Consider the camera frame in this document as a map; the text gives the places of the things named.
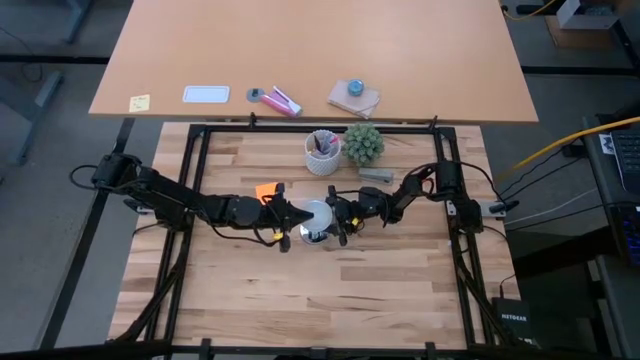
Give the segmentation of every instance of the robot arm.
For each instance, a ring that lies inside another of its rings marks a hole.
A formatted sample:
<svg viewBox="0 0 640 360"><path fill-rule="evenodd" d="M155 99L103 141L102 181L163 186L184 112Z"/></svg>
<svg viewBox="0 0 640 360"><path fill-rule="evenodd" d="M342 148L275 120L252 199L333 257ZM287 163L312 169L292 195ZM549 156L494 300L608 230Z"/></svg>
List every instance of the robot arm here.
<svg viewBox="0 0 640 360"><path fill-rule="evenodd" d="M424 184L429 183L428 191ZM349 201L340 194L357 192L358 200ZM462 167L453 161L441 161L425 164L410 171L402 180L400 187L393 194L387 194L375 187L362 187L357 191L339 192L329 186L326 201L333 206L336 227L340 244L347 244L347 236L356 233L358 224L367 218L380 216L383 227L387 223L395 224L402 220L404 210L418 197L426 197L431 201L450 201L456 208L454 224L469 233L480 233L483 230L482 212L477 201L471 200L462 185Z"/></svg>
<svg viewBox="0 0 640 360"><path fill-rule="evenodd" d="M97 189L132 197L153 209L159 222L177 231L186 229L190 213L214 228L252 229L256 234L259 229L274 229L281 252L290 248L287 233L313 217L284 199L283 184L278 184L275 195L263 199L264 204L248 196L203 195L141 166L140 160L130 155L103 157L91 182Z"/></svg>

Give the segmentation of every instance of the yellow sticky note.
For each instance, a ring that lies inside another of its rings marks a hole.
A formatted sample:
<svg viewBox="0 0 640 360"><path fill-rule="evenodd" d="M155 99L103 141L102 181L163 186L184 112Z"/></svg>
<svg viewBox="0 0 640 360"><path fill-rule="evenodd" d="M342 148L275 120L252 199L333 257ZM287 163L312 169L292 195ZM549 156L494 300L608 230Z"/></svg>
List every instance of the yellow sticky note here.
<svg viewBox="0 0 640 360"><path fill-rule="evenodd" d="M150 105L151 95L132 96L129 100L129 112L147 111Z"/></svg>

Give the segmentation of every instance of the white pen cup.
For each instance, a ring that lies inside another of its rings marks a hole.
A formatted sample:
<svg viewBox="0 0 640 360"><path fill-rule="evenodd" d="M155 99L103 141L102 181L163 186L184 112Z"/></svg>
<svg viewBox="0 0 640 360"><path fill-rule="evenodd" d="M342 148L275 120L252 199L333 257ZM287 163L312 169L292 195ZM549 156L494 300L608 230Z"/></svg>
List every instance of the white pen cup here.
<svg viewBox="0 0 640 360"><path fill-rule="evenodd" d="M318 142L322 144L325 137L330 137L328 140L336 139L333 143L330 143L330 148L327 154L322 154L316 149L316 138ZM329 130L316 130L307 136L304 142L304 153L307 162L307 169L312 174L318 176L331 175L338 165L340 165L340 138L338 135L332 133Z"/></svg>

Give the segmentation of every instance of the orange sticky note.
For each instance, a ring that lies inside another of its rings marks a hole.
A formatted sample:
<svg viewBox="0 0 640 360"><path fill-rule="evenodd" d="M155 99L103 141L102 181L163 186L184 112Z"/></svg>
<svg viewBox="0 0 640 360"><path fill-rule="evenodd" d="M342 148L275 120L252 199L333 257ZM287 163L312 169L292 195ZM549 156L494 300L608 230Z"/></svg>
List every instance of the orange sticky note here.
<svg viewBox="0 0 640 360"><path fill-rule="evenodd" d="M256 186L256 197L260 200L261 203L264 204L264 201L262 201L263 196L275 195L276 185L278 185L278 183L269 183Z"/></svg>

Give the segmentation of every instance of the succulent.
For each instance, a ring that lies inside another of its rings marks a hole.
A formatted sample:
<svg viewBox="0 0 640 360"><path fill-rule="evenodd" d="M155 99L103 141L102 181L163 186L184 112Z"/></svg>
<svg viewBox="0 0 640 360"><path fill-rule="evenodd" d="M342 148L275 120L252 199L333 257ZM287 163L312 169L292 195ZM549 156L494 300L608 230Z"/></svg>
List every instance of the succulent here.
<svg viewBox="0 0 640 360"><path fill-rule="evenodd" d="M343 154L359 167L368 166L384 151L382 135L371 124L355 124L344 133Z"/></svg>

